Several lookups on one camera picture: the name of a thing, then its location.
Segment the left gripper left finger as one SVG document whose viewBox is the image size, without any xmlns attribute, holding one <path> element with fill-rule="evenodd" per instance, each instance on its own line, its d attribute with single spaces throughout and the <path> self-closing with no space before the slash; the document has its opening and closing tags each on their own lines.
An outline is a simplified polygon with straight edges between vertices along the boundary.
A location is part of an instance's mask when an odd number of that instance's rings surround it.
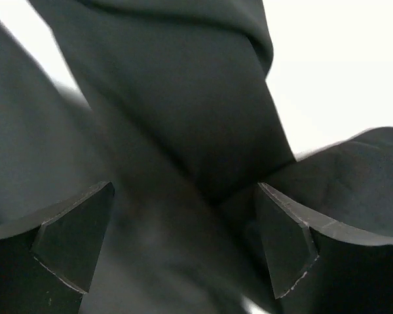
<svg viewBox="0 0 393 314">
<path fill-rule="evenodd" d="M 0 225 L 0 313 L 79 312 L 94 276 L 113 197 L 113 185 L 100 182 Z"/>
</svg>

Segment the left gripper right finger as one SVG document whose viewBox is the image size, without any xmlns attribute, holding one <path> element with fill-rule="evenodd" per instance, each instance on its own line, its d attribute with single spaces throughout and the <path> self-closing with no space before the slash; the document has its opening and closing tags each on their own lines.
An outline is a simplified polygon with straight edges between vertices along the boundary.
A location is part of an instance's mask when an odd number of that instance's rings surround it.
<svg viewBox="0 0 393 314">
<path fill-rule="evenodd" d="M 393 237 L 339 222 L 265 183 L 255 207 L 284 313 L 393 313 Z"/>
</svg>

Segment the black trousers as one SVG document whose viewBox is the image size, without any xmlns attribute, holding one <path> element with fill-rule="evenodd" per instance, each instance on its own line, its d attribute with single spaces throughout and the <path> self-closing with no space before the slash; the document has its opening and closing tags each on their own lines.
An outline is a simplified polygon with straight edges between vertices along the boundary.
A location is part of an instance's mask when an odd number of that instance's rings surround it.
<svg viewBox="0 0 393 314">
<path fill-rule="evenodd" d="M 393 128 L 296 160 L 265 81 L 260 1 L 34 1 L 83 99 L 0 23 L 0 225 L 114 187 L 78 313 L 244 313 L 274 297 L 265 183 L 393 237 Z"/>
</svg>

